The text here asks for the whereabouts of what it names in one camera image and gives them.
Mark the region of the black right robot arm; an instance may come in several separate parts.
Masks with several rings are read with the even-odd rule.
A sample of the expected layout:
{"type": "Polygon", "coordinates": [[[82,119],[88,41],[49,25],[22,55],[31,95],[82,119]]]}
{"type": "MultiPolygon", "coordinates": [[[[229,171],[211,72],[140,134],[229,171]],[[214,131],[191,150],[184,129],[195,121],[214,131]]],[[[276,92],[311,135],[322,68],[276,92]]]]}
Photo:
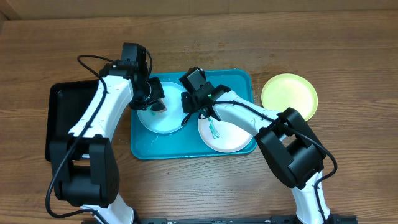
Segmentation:
{"type": "Polygon", "coordinates": [[[338,223],[327,207],[322,181],[325,149],[298,111],[266,110],[224,85],[183,82],[183,108],[236,125],[251,134],[277,179],[291,189],[300,223],[338,223]]]}

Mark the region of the yellow-green plate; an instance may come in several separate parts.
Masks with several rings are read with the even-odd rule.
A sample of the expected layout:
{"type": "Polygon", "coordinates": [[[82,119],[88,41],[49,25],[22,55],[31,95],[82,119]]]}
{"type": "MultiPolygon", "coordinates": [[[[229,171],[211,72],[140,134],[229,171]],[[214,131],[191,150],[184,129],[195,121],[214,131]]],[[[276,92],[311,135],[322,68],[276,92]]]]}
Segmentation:
{"type": "Polygon", "coordinates": [[[316,113],[318,95],[305,78],[282,73],[269,79],[262,88],[261,103],[264,108],[283,112],[287,108],[297,110],[305,121],[316,113]]]}

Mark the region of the white plate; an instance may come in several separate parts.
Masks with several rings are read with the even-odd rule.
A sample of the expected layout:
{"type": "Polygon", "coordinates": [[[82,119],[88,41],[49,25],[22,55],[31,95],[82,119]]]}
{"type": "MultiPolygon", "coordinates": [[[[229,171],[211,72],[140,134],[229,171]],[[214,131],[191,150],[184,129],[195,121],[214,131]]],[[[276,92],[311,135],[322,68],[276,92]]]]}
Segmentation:
{"type": "Polygon", "coordinates": [[[252,135],[245,130],[214,118],[200,118],[198,132],[208,147],[222,153],[240,151],[252,140],[252,135]]]}

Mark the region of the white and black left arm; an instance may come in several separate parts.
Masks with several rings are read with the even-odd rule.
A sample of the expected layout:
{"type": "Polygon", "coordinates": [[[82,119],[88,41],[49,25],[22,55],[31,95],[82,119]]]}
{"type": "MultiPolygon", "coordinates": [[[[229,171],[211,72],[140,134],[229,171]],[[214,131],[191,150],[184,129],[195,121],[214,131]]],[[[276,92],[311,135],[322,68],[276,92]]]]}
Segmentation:
{"type": "Polygon", "coordinates": [[[90,213],[99,223],[134,223],[133,208],[119,194],[119,170],[111,141],[126,106],[143,110],[164,97],[160,80],[151,77],[145,60],[108,60],[93,88],[76,82],[93,96],[75,122],[79,98],[58,97],[50,91],[45,158],[51,163],[45,208],[54,218],[90,213]]]}

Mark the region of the brown bow-shaped sponge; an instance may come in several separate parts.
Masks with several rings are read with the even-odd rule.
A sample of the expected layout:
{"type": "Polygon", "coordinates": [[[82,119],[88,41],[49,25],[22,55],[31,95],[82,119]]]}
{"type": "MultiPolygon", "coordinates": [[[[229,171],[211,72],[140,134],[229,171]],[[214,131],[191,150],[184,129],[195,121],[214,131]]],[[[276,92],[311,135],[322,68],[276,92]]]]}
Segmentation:
{"type": "Polygon", "coordinates": [[[161,99],[159,99],[151,105],[150,110],[154,113],[163,113],[164,111],[167,110],[167,107],[164,104],[164,102],[161,99]]]}

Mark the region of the light blue plate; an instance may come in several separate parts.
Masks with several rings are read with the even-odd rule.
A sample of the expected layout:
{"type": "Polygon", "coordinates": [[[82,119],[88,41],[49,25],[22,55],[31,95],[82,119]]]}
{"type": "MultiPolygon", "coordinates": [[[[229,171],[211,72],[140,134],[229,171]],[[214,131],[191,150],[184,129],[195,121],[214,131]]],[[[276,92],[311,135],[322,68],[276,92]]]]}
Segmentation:
{"type": "Polygon", "coordinates": [[[182,108],[183,86],[173,82],[161,82],[165,97],[162,99],[166,110],[157,113],[148,110],[139,110],[137,116],[139,121],[148,130],[158,134],[168,134],[179,130],[182,120],[186,117],[182,108]]]}

